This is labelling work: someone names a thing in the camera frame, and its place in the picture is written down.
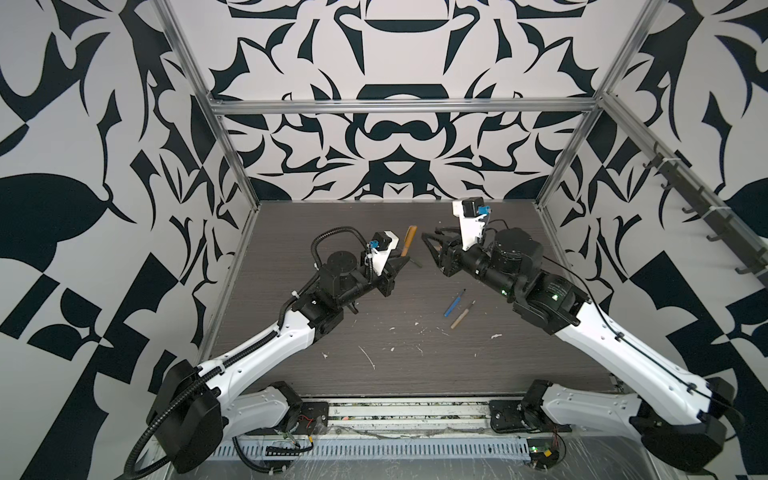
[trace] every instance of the blue marker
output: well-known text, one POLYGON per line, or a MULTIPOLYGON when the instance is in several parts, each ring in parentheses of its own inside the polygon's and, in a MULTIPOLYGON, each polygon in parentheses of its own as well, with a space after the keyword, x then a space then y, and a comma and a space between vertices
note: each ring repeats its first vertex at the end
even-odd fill
POLYGON ((466 292, 466 291, 467 291, 467 289, 464 289, 464 290, 462 290, 461 292, 458 293, 458 295, 456 296, 456 300, 453 300, 453 303, 451 303, 451 306, 448 307, 448 309, 445 311, 445 316, 448 316, 448 315, 451 314, 453 309, 456 308, 456 306, 458 305, 459 300, 462 299, 462 294, 464 292, 466 292))

